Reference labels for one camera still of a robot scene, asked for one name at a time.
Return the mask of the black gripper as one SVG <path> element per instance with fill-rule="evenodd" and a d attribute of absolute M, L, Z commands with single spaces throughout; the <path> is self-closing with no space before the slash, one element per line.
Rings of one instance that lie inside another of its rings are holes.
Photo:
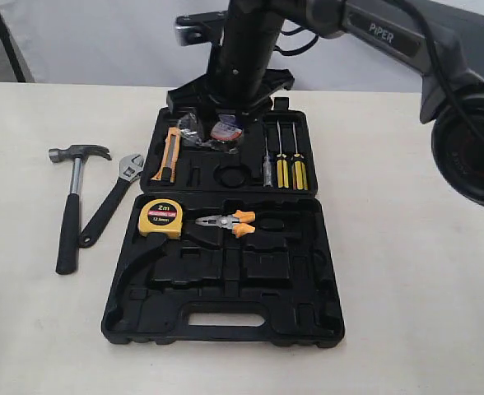
<path fill-rule="evenodd" d="M 167 93 L 166 103 L 172 114 L 192 110 L 202 121 L 218 114 L 233 114 L 239 121 L 254 121 L 272 108 L 272 94 L 290 90 L 295 78 L 287 69 L 268 69 L 258 85 L 234 88 L 215 87 L 212 77 L 199 78 Z"/>

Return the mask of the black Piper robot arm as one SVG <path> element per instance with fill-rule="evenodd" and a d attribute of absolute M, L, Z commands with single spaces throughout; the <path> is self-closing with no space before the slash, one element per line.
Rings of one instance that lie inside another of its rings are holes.
<path fill-rule="evenodd" d="M 432 1 L 232 1 L 223 12 L 180 16 L 184 45 L 210 42 L 207 71 L 168 92 L 172 111 L 225 110 L 250 119 L 290 89 L 269 67 L 286 21 L 316 39 L 353 35 L 422 80 L 420 120 L 446 182 L 484 207 L 484 16 Z"/>

